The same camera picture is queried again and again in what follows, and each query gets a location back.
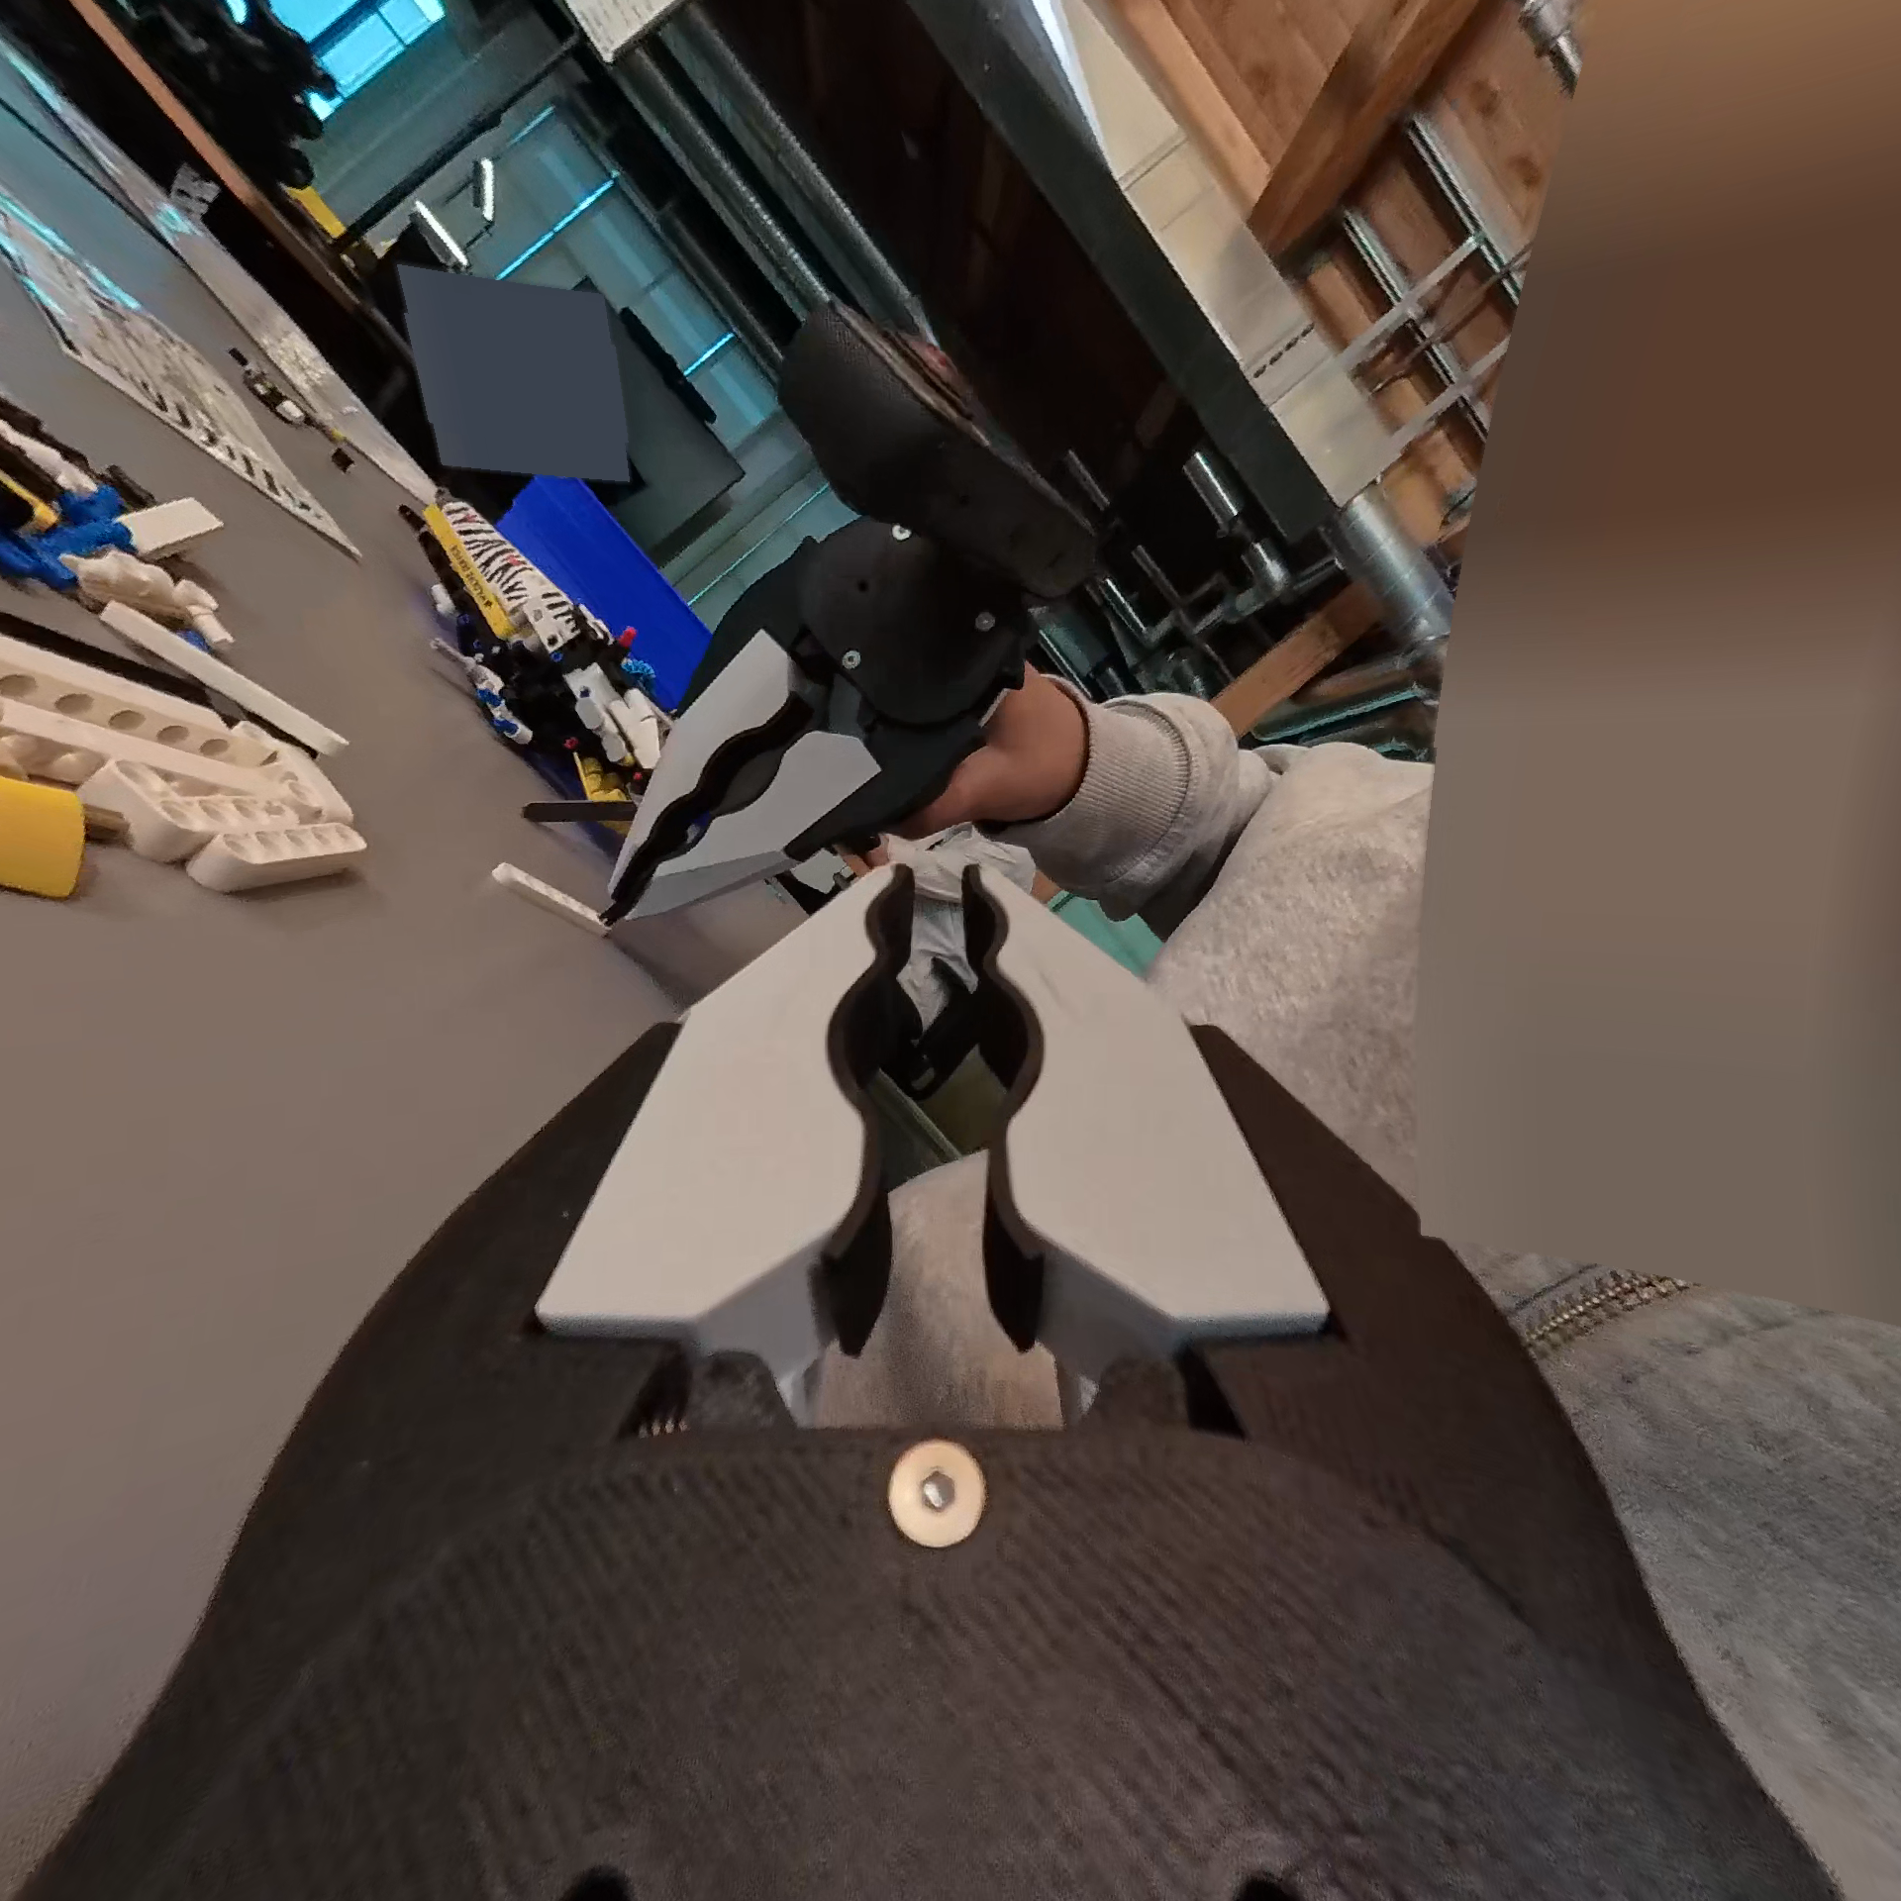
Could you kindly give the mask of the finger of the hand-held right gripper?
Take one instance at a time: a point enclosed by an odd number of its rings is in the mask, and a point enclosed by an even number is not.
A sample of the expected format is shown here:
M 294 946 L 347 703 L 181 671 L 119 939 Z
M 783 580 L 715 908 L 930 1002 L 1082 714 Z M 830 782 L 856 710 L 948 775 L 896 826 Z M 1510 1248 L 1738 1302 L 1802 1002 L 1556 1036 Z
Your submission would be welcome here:
M 663 739 L 604 904 L 632 908 L 663 864 L 701 836 L 751 762 L 766 762 L 773 775 L 805 729 L 806 673 L 792 651 L 783 651 L 766 628 L 751 628 L 751 639 Z
M 739 734 L 701 749 L 678 729 L 608 874 L 608 921 L 681 911 L 792 870 L 792 845 L 874 779 L 856 734 L 806 729 L 786 749 Z

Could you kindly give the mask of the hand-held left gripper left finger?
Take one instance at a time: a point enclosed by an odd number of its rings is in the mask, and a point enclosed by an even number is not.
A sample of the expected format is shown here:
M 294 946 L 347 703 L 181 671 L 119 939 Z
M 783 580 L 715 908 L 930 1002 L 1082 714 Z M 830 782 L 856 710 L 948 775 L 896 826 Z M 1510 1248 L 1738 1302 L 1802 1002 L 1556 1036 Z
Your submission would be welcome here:
M 870 1083 L 895 1046 L 912 874 L 880 870 L 797 921 L 653 1046 L 555 1279 L 549 1337 L 751 1357 L 797 1425 L 830 1354 L 862 1354 L 889 1297 L 889 1191 Z

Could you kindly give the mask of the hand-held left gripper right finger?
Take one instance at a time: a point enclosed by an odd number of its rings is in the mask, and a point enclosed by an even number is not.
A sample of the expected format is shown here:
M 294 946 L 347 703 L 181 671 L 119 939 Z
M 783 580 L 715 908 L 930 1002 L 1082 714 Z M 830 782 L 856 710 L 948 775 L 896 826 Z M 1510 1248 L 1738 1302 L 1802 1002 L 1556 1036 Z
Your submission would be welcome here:
M 1033 893 L 967 870 L 978 1054 L 1001 1083 L 982 1286 L 1016 1354 L 1104 1384 L 1330 1323 L 1193 1030 Z

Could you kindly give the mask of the white lego beam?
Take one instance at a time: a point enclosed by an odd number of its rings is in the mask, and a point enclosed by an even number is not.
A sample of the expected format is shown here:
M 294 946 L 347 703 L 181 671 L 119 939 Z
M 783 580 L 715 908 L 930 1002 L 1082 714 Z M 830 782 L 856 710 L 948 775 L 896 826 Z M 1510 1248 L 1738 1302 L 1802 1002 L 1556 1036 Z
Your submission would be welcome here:
M 488 884 L 504 888 L 508 900 L 529 904 L 534 911 L 549 911 L 549 918 L 562 918 L 568 929 L 587 934 L 587 939 L 608 939 L 613 929 L 598 918 L 598 908 L 587 908 L 582 900 L 512 870 L 512 864 L 494 864 L 488 870 Z

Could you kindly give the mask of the person's right forearm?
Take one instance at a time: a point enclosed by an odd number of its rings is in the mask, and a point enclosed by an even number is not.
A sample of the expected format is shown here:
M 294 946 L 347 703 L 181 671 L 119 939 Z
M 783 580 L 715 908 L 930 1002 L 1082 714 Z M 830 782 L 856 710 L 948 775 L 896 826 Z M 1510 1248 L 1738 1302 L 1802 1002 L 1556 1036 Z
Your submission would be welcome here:
M 1157 957 L 1419 957 L 1432 768 L 1361 745 L 1249 749 L 1200 699 L 1082 710 L 1082 782 L 1001 836 Z

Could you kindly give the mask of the lego airplane model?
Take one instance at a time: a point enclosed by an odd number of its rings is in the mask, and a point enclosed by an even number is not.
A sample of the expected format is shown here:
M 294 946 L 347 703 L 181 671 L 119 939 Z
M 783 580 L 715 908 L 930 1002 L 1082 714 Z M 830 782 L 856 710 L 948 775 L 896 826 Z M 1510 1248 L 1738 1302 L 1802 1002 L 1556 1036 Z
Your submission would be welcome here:
M 675 718 L 632 628 L 608 628 L 469 506 L 398 506 L 436 572 L 436 654 L 462 678 L 494 739 L 582 817 L 632 812 Z

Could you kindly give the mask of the pile of white lego parts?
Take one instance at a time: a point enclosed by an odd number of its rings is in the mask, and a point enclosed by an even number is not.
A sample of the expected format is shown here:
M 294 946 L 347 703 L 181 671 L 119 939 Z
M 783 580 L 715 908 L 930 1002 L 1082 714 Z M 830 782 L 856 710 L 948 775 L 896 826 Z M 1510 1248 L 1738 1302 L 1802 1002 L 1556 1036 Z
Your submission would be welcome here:
M 7 478 L 38 501 L 98 488 L 64 460 L 7 466 Z M 185 870 L 210 893 L 347 874 L 367 845 L 322 775 L 345 734 L 229 671 L 215 594 L 159 562 L 219 517 L 181 501 L 126 508 L 126 531 L 133 556 L 64 561 L 74 587 L 38 586 L 91 609 L 104 651 L 7 614 L 7 779 L 80 794 L 84 848 L 119 845 L 145 864 Z

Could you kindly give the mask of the lego instruction booklet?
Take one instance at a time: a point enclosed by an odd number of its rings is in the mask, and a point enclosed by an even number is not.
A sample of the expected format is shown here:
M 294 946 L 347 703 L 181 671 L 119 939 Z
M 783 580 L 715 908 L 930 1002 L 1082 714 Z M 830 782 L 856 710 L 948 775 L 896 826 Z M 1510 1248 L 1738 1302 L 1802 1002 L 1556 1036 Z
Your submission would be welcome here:
M 14 194 L 0 194 L 0 250 L 7 270 L 34 301 L 74 364 L 170 422 L 256 495 L 276 501 L 276 508 L 358 561 L 358 543 L 266 437 L 236 385 L 189 341 L 181 341 L 108 276 L 74 253 L 64 234 L 34 222 L 34 209 L 25 209 Z

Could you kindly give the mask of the pile of blue lego parts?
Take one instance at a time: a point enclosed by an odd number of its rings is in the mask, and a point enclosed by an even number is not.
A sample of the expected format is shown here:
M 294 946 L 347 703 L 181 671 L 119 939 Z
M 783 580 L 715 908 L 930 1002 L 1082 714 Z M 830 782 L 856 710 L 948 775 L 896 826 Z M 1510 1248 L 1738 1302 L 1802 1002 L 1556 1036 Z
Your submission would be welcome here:
M 14 478 L 0 478 L 0 580 L 74 587 L 64 561 L 133 556 L 126 531 L 126 501 L 114 482 L 94 495 L 62 488 L 38 501 Z

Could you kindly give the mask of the yellow lego piece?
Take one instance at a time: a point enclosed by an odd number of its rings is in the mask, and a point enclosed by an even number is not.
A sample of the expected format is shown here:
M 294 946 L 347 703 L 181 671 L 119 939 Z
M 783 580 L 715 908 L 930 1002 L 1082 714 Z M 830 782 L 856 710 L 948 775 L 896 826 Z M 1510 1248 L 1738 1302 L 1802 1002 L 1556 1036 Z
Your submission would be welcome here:
M 0 888 L 74 900 L 84 870 L 84 802 L 71 788 L 0 779 Z

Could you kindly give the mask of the person's right hand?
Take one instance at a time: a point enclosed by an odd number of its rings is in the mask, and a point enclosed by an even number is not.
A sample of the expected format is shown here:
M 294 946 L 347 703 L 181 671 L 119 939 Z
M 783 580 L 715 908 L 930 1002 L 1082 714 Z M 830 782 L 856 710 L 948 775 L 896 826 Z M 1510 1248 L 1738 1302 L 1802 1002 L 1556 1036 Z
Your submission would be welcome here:
M 1082 703 L 1038 671 L 998 699 L 982 745 L 948 775 L 936 799 L 896 817 L 896 836 L 931 836 L 941 826 L 1016 826 L 1041 823 L 1073 802 L 1087 775 Z

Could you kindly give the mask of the blue plastic bin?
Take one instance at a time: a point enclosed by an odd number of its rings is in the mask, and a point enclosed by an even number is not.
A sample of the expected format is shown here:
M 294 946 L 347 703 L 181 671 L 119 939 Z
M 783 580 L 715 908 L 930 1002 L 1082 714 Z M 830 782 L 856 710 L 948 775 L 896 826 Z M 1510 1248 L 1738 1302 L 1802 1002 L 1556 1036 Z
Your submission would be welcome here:
M 625 532 L 582 478 L 529 478 L 501 517 L 501 532 L 625 651 L 653 671 L 653 703 L 675 714 L 688 699 L 708 622 Z

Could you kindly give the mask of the person's grey zip jacket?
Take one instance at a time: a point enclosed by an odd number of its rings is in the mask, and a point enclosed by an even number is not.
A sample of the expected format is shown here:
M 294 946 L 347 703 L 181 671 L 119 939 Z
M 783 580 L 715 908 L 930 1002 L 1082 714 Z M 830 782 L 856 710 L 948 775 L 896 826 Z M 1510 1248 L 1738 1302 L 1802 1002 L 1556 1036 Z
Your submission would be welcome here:
M 1153 984 L 1419 1203 L 1419 893 L 1222 888 Z M 1844 1897 L 1894 1897 L 1894 1327 L 1709 1286 L 1536 1354 L 1698 1687 Z

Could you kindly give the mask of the corrugated metal duct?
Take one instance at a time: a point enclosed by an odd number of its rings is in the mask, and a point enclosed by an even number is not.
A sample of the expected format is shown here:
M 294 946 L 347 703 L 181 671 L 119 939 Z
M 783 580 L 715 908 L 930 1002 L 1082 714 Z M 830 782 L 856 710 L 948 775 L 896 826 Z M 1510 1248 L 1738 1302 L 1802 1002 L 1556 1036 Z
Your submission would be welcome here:
M 1376 622 L 1395 639 L 1395 657 L 1441 673 L 1455 594 L 1387 488 L 1374 478 L 1318 532 L 1339 567 L 1374 594 Z

